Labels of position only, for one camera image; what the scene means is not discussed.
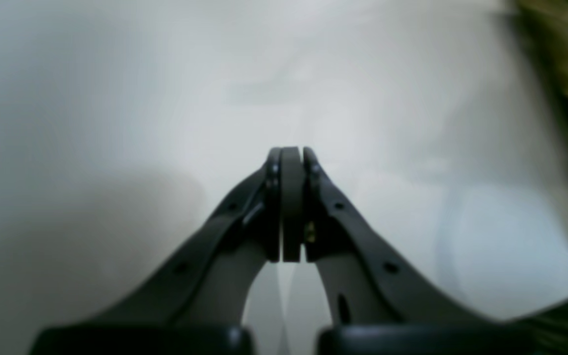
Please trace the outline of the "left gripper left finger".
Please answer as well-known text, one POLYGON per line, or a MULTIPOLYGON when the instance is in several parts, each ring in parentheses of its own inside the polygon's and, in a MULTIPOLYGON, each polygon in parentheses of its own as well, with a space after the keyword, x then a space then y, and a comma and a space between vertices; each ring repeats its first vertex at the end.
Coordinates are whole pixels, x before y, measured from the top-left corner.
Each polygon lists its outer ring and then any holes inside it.
POLYGON ((255 277, 280 260, 283 170, 290 147, 266 162, 220 202, 140 287, 91 321, 111 328, 237 325, 255 277))

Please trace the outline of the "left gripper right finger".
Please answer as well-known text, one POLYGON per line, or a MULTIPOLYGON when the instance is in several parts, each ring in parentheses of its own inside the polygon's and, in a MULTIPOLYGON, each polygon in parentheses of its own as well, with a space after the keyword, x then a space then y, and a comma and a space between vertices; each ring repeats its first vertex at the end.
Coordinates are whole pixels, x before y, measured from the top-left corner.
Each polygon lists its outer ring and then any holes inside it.
POLYGON ((291 149, 291 260, 319 273, 333 326, 499 326, 433 285, 377 234, 309 147, 291 149))

